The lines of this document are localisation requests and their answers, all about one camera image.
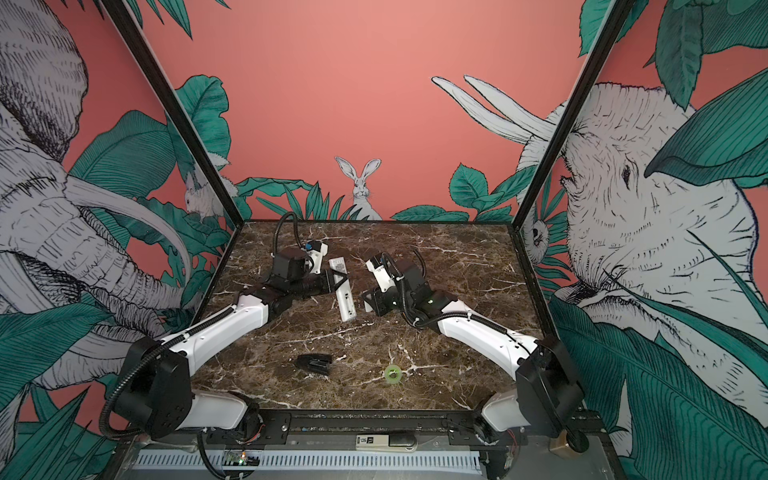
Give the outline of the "white remote control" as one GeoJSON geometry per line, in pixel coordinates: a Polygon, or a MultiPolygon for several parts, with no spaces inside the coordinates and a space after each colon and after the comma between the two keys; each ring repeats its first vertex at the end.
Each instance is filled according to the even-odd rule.
{"type": "MultiPolygon", "coordinates": [[[[329,260],[329,267],[347,272],[345,260],[343,257],[332,258],[329,260]]],[[[351,291],[351,284],[348,280],[342,285],[342,287],[335,292],[336,300],[339,306],[341,320],[343,322],[350,322],[357,317],[354,299],[351,291]]]]}

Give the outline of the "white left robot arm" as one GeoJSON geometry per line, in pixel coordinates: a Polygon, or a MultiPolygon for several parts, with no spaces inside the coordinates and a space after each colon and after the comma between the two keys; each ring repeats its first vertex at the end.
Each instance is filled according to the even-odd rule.
{"type": "Polygon", "coordinates": [[[243,394],[196,392],[192,376],[297,300],[334,294],[342,319],[354,318],[345,260],[328,258],[327,251],[319,241],[286,248],[274,254],[265,278],[244,288],[232,305],[177,334],[134,342],[100,413],[100,432],[111,440],[139,434],[160,439],[178,430],[215,428],[254,438],[257,403],[243,394]]]}

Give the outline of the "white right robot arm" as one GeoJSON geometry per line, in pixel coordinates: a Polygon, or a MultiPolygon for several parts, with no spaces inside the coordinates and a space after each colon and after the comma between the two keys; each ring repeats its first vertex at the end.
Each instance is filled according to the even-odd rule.
{"type": "Polygon", "coordinates": [[[457,340],[491,360],[514,380],[474,413],[473,430],[484,444],[513,429],[531,427],[550,439],[550,451],[578,456],[589,448],[586,434],[571,418],[585,396],[575,363],[555,336],[539,340],[509,329],[473,310],[456,295],[430,287],[425,268],[380,253],[366,262],[377,286],[361,295],[378,316],[402,314],[417,330],[430,329],[457,340]]]}

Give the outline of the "black plastic clip part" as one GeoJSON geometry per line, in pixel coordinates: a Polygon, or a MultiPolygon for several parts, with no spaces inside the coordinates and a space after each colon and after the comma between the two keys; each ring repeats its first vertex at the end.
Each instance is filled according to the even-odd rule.
{"type": "Polygon", "coordinates": [[[329,376],[333,357],[330,354],[309,353],[299,355],[294,365],[304,371],[329,376]]]}

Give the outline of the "white perforated front strip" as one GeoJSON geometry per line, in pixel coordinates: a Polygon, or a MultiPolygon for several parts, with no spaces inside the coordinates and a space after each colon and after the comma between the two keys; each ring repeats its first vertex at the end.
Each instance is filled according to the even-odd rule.
{"type": "Polygon", "coordinates": [[[331,450],[214,450],[212,465],[226,472],[239,471],[426,471],[481,474],[484,467],[474,451],[422,451],[387,453],[331,450]]]}

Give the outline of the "brass knob block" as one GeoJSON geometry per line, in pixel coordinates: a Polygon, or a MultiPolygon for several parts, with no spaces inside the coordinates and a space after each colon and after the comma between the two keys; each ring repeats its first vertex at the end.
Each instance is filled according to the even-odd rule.
{"type": "Polygon", "coordinates": [[[588,437],[579,430],[564,429],[549,441],[550,453],[563,458],[575,459],[583,455],[590,446],[588,437]]]}

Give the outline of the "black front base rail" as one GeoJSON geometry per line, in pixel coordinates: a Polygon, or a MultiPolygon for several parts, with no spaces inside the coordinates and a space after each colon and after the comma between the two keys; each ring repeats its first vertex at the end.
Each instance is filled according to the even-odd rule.
{"type": "Polygon", "coordinates": [[[254,445],[285,445],[288,437],[304,435],[388,434],[409,432],[446,437],[452,446],[484,449],[494,441],[501,445],[525,445],[530,436],[545,436],[534,426],[515,426],[496,432],[480,425],[471,410],[308,410],[263,409],[262,427],[254,445]]]}

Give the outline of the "white label box on rail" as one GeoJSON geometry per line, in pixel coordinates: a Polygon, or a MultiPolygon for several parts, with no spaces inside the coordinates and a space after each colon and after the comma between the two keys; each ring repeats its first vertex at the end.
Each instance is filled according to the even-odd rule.
{"type": "Polygon", "coordinates": [[[408,432],[357,435],[355,443],[357,450],[379,452],[413,452],[417,445],[415,435],[408,432]]]}

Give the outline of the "black corner frame post left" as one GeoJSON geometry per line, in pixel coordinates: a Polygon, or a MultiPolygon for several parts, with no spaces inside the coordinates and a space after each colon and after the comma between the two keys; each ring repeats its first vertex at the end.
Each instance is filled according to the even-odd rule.
{"type": "Polygon", "coordinates": [[[130,50],[166,113],[170,116],[171,123],[181,136],[182,143],[190,151],[196,164],[209,181],[225,212],[233,221],[235,230],[240,229],[244,224],[244,219],[232,200],[232,196],[227,192],[218,171],[214,168],[203,141],[194,128],[189,115],[183,108],[176,91],[169,83],[167,75],[158,63],[157,57],[148,45],[140,27],[133,18],[132,12],[124,1],[101,1],[101,5],[130,50]]]}

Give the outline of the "black corner frame post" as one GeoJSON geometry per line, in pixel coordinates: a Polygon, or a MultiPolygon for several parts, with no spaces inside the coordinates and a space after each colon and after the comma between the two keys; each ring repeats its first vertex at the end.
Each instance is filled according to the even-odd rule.
{"type": "Polygon", "coordinates": [[[133,18],[132,12],[124,1],[101,1],[101,5],[130,50],[166,113],[170,116],[171,123],[181,136],[182,143],[190,151],[196,164],[209,181],[225,212],[233,221],[235,230],[240,229],[244,224],[244,219],[232,200],[232,196],[227,192],[218,171],[214,168],[203,141],[194,128],[189,115],[183,108],[176,91],[169,83],[167,75],[158,63],[157,57],[148,45],[140,27],[133,18]]]}
{"type": "Polygon", "coordinates": [[[542,189],[554,163],[560,157],[562,148],[595,84],[616,39],[628,18],[633,5],[632,0],[613,1],[601,26],[586,63],[574,86],[573,92],[565,105],[552,138],[535,172],[522,205],[512,222],[512,230],[517,233],[522,229],[524,220],[533,207],[534,201],[542,189]]]}

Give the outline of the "black corner frame post right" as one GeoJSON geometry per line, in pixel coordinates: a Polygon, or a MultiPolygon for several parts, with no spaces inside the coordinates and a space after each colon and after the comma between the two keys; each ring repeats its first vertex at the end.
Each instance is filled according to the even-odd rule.
{"type": "Polygon", "coordinates": [[[554,163],[560,157],[562,148],[595,84],[616,39],[628,18],[633,5],[632,0],[613,1],[601,26],[586,63],[574,86],[573,92],[565,105],[552,138],[535,172],[522,205],[512,222],[512,230],[517,233],[522,229],[524,220],[533,207],[534,201],[542,189],[554,163]]]}

